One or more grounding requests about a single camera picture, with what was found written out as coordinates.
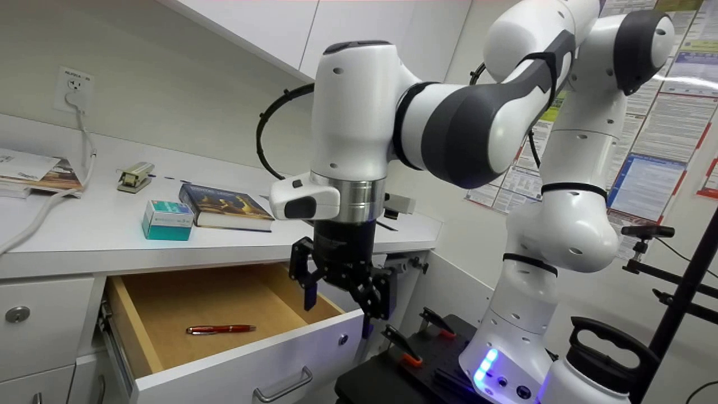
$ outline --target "white countertop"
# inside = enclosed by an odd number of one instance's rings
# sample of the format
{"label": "white countertop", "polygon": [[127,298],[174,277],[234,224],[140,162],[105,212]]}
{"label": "white countertop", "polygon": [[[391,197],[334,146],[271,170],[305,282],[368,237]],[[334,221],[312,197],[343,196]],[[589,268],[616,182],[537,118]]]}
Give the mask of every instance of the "white countertop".
{"label": "white countertop", "polygon": [[[77,136],[67,128],[0,115],[0,146],[8,130],[53,132],[54,138]],[[196,226],[186,243],[146,240],[140,226],[146,202],[178,200],[180,180],[267,196],[271,176],[259,167],[113,136],[95,136],[95,142],[100,160],[88,191],[79,200],[58,204],[33,237],[0,256],[0,277],[271,263],[288,259],[293,243],[312,235],[305,221],[274,221],[271,233]],[[122,167],[137,162],[152,162],[158,176],[137,196],[120,193],[115,185]],[[41,202],[44,196],[0,197],[0,243],[32,220]],[[427,217],[403,216],[381,221],[396,231],[378,226],[378,254],[436,246],[437,226]]]}

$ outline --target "open drawer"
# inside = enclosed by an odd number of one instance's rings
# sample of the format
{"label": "open drawer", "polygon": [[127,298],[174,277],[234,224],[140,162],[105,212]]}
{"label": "open drawer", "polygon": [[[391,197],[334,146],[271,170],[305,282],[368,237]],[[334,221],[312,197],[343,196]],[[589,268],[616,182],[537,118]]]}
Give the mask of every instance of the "open drawer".
{"label": "open drawer", "polygon": [[[132,404],[296,401],[355,360],[364,322],[326,298],[305,311],[284,264],[110,277],[108,307]],[[186,335],[228,322],[256,329]]]}

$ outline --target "pen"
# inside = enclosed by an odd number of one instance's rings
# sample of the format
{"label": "pen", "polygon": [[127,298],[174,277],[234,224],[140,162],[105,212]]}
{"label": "pen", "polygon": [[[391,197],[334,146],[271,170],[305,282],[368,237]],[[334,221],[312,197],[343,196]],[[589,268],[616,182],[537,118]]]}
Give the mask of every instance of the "pen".
{"label": "pen", "polygon": [[256,325],[249,322],[228,322],[228,325],[189,325],[186,335],[204,336],[204,335],[240,335],[256,331]]}

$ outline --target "cable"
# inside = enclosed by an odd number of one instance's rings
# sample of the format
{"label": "cable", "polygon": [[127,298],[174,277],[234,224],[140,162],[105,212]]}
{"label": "cable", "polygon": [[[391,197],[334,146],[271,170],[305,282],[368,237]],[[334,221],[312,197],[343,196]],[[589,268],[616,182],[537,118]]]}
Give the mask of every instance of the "cable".
{"label": "cable", "polygon": [[96,393],[96,404],[104,404],[108,394],[108,380],[105,374],[100,374],[100,393]]}
{"label": "cable", "polygon": [[532,146],[535,164],[537,164],[537,167],[541,167],[541,157],[538,157],[538,147],[537,147],[535,130],[530,130],[530,132],[528,132],[528,136],[530,136],[530,146]]}
{"label": "cable", "polygon": [[[90,184],[93,180],[93,167],[95,167],[95,160],[96,160],[96,147],[95,147],[95,142],[90,136],[90,132],[86,130],[86,120],[84,120],[84,110],[69,101],[69,95],[66,96],[66,102],[74,110],[74,117],[77,117],[77,128],[81,130],[84,135],[84,167],[86,167],[86,182],[81,182],[81,189]],[[53,197],[48,197],[37,217],[25,226],[20,228],[20,233],[17,233],[11,240],[8,240],[5,244],[0,244],[0,256],[5,256],[8,252],[17,248],[18,244],[22,244],[27,237],[32,237],[41,224],[45,221],[45,217],[50,216],[50,211],[54,206],[58,206],[60,202],[66,202],[67,196],[81,191],[81,189],[66,189],[66,191],[57,191]]]}
{"label": "cable", "polygon": [[484,73],[488,63],[480,63],[473,71],[469,71],[469,86],[475,86],[475,80]]}
{"label": "cable", "polygon": [[698,385],[698,389],[688,396],[688,404],[691,404],[693,396],[697,396],[701,390],[710,389],[710,385],[718,385],[718,380]]}
{"label": "cable", "polygon": [[691,263],[691,257],[688,257],[684,254],[680,254],[677,248],[674,248],[666,240],[662,240],[662,237],[655,237],[655,240],[662,243],[666,248],[672,248],[677,257]]}
{"label": "cable", "polygon": [[295,88],[295,89],[285,89],[284,96],[279,96],[266,112],[260,112],[260,120],[256,123],[256,157],[260,160],[260,164],[276,176],[276,180],[285,180],[281,173],[276,173],[266,155],[266,146],[262,146],[262,132],[266,126],[270,123],[271,115],[284,108],[285,102],[289,102],[293,98],[305,96],[315,91],[315,83],[304,86],[304,88]]}
{"label": "cable", "polygon": [[657,243],[662,243],[670,252],[674,252],[677,257],[682,257],[682,259],[688,259],[688,263],[691,263],[691,257],[688,257],[684,254],[680,254],[676,246],[672,246],[666,240],[662,240],[662,237],[655,237]]}

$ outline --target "small box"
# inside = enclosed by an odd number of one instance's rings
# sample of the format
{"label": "small box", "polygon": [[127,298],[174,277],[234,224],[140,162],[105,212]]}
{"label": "small box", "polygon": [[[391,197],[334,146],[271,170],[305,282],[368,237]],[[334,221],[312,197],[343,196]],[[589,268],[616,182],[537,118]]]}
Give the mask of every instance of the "small box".
{"label": "small box", "polygon": [[150,200],[142,220],[148,240],[189,240],[194,209],[183,202]]}

